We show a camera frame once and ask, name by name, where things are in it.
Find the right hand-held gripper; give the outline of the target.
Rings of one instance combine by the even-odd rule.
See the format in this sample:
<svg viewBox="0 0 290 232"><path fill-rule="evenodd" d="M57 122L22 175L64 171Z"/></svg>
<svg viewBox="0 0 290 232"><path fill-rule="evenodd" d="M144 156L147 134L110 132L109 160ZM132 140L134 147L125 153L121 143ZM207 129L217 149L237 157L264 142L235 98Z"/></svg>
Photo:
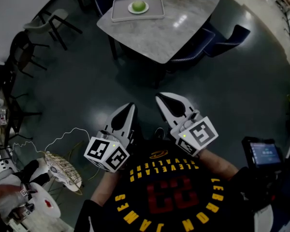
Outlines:
<svg viewBox="0 0 290 232"><path fill-rule="evenodd" d="M164 121L173 128L171 136L175 139L175 144L194 157L216 140L218 133L207 116L203 117L189 102L175 96L174 93L157 93L156 103ZM188 112L192 114L178 124L178 117L186 116Z"/></svg>

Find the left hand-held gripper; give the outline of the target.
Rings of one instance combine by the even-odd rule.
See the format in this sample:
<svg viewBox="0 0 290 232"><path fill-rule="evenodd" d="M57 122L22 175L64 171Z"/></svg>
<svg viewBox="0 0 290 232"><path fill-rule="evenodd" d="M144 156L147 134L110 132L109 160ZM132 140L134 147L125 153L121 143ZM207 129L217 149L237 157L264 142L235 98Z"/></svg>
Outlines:
<svg viewBox="0 0 290 232"><path fill-rule="evenodd" d="M105 129L91 137L84 157L95 166L115 173L131 156L136 134L137 107L127 103L107 119Z"/></svg>

